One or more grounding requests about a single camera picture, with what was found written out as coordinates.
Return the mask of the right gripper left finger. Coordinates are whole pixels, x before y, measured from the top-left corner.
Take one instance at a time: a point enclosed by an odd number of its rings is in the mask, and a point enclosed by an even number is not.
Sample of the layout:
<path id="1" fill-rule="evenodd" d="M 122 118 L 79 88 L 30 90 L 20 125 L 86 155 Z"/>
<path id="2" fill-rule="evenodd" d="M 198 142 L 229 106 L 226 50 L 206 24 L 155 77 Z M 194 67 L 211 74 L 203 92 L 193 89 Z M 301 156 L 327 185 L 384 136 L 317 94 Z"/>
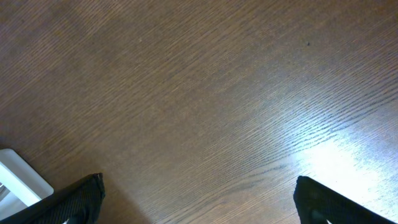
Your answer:
<path id="1" fill-rule="evenodd" d="M 104 198 L 102 173 L 90 174 L 1 220 L 1 224 L 96 223 Z"/>

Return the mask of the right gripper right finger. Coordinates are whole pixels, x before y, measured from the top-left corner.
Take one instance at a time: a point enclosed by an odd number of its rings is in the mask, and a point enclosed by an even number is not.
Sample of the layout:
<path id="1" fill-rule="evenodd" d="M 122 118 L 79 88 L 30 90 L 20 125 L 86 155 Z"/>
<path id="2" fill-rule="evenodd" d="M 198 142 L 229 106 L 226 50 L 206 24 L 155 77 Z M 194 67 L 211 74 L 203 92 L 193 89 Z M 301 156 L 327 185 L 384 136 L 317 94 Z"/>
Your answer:
<path id="1" fill-rule="evenodd" d="M 307 176 L 297 178 L 294 202 L 301 224 L 395 224 Z"/>

